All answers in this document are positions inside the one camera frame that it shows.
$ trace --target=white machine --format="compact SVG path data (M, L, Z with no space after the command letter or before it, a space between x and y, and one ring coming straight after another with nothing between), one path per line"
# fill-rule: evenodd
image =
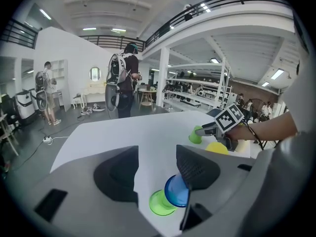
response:
M36 118L36 114L30 92L23 90L17 93L14 98L15 110L19 114L22 124L33 122Z

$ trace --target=round table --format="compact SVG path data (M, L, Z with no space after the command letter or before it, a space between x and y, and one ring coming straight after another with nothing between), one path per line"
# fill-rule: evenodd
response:
M140 104L139 104L139 110L140 110L140 107L144 105L144 106L151 106L152 111L153 111L154 109L153 109L152 93L157 93L157 90L156 89L154 90L139 89L139 91L143 93L142 98L140 100Z

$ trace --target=sneaker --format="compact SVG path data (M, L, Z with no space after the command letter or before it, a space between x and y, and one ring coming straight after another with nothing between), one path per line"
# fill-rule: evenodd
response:
M56 119L56 121L54 122L54 125L58 125L61 122L61 119Z

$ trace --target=mirror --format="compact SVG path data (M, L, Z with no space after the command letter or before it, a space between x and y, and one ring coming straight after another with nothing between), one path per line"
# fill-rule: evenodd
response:
M93 67L92 69L90 69L89 76L91 80L98 81L100 79L100 75L101 71L99 68Z

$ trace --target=concrete floor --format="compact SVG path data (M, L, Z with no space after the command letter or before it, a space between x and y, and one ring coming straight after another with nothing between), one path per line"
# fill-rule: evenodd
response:
M143 116L150 114L166 113L161 107L155 107L152 112L150 107L141 107L135 101L132 106L131 115ZM5 183L9 192L19 199L23 194L34 186L38 181L49 174L55 158L63 146L66 138L55 139L52 145L41 143L44 135L54 137L70 136L76 127L81 123L108 120L107 110L103 112L94 112L90 116L80 116L81 108L70 108L67 112L63 109L56 113L56 117L62 122L57 125L48 125L41 117L38 117L32 124L26 126L23 131L15 133L19 142L17 151L19 156L15 156L11 147L6 143L3 147L3 157L10 160L11 169L9 170Z

